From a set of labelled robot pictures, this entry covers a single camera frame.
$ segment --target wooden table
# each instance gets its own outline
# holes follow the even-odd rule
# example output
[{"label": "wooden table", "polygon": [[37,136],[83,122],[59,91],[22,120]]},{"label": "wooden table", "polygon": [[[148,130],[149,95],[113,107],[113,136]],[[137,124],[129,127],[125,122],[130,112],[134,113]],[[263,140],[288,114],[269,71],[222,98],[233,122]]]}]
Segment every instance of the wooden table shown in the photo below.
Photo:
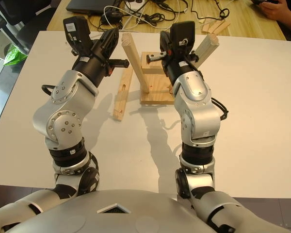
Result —
[{"label": "wooden table", "polygon": [[[70,0],[62,0],[57,8],[51,22],[48,25],[48,31],[63,31],[63,19],[67,17],[72,17],[75,14],[66,10],[67,5]],[[230,0],[220,0],[221,8],[224,8]],[[178,3],[176,0],[167,0],[168,3],[175,11],[178,9]],[[189,9],[187,13],[180,14],[178,21],[193,20],[196,23],[196,34],[204,34],[202,32],[202,26],[197,21],[195,13],[191,13],[192,1],[189,0]],[[253,37],[253,38],[264,38],[264,39],[276,39],[276,40],[286,40],[280,27],[276,21],[267,19],[259,9],[252,4],[250,0],[235,0],[228,4],[228,9],[230,9],[230,15],[227,18],[230,20],[231,24],[223,30],[219,35],[229,35],[229,36],[240,36],[240,37]],[[183,10],[185,4],[180,1],[180,9]],[[196,10],[199,17],[212,16],[218,17],[219,11],[213,0],[195,0],[193,10]],[[145,13],[150,15],[155,12],[162,12],[163,10],[156,6],[154,3],[149,2],[146,5]],[[173,14],[165,12],[166,18],[172,18]],[[124,17],[123,24],[129,17]],[[99,25],[98,16],[90,17],[91,22],[94,25]],[[135,19],[132,19],[126,28],[132,27],[135,24]],[[171,22],[165,21],[158,24],[158,27],[165,28],[168,27]],[[97,28],[88,23],[90,31],[97,31]],[[147,24],[138,25],[133,29],[134,31],[144,32],[144,33],[158,33],[160,29],[155,29]]]}]

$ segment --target white table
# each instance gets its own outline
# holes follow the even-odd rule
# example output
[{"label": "white table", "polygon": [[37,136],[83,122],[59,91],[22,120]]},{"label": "white table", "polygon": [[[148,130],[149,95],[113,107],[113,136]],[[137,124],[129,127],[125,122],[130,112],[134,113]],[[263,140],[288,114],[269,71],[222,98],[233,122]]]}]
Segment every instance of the white table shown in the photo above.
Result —
[{"label": "white table", "polygon": [[[159,50],[159,34],[133,37],[139,53]],[[195,46],[203,38],[197,35]],[[234,197],[291,198],[291,42],[219,41],[200,67],[213,97],[230,111],[215,144],[216,189]],[[72,67],[70,51],[64,32],[40,32],[0,119],[0,184],[54,186],[52,158],[32,116],[48,100],[41,85],[56,84]],[[119,42],[113,58],[125,57]],[[82,126],[86,148],[98,158],[99,189],[174,194],[179,116],[173,106],[141,106],[133,76],[124,119],[114,121],[122,72],[117,68],[102,81]]]}]

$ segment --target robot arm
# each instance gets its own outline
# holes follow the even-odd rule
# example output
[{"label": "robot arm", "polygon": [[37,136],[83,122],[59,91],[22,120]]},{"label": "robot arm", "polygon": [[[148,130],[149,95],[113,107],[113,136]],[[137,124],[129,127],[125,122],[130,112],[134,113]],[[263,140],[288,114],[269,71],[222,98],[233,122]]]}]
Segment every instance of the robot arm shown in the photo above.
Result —
[{"label": "robot arm", "polygon": [[[181,118],[181,168],[176,171],[178,194],[189,199],[196,215],[220,233],[290,232],[266,222],[244,208],[228,194],[215,191],[213,146],[220,120],[227,109],[211,98],[211,89],[190,61],[198,57],[194,45],[194,22],[176,23],[170,33],[161,32],[160,57],[165,74],[173,85],[175,109]],[[215,106],[224,110],[220,117]]]},{"label": "robot arm", "polygon": [[33,125],[45,136],[53,158],[56,187],[39,190],[0,208],[0,232],[71,198],[95,191],[98,185],[98,164],[85,148],[82,121],[94,105],[103,77],[110,76],[115,67],[128,67],[129,62],[109,59],[118,41],[117,28],[92,41],[84,17],[67,18],[64,25],[72,53],[78,58],[56,86],[43,86],[50,99],[33,116]]}]

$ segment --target laptop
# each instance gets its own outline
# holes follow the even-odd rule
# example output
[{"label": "laptop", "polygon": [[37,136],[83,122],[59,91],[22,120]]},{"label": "laptop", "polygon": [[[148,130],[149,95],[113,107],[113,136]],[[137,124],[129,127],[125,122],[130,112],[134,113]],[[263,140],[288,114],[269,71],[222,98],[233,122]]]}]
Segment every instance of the laptop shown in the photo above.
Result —
[{"label": "laptop", "polygon": [[114,6],[117,1],[118,0],[71,0],[66,10],[87,15],[103,15],[103,8],[105,6]]}]

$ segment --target green plastic bag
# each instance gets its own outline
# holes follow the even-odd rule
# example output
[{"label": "green plastic bag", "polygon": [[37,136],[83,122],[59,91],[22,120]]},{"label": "green plastic bag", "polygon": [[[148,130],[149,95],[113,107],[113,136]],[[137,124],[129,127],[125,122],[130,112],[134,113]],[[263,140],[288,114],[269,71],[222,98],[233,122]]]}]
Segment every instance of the green plastic bag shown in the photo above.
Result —
[{"label": "green plastic bag", "polygon": [[8,52],[4,59],[4,65],[10,66],[15,65],[27,58],[27,55],[22,54],[18,48],[16,48],[13,44],[10,45]]}]

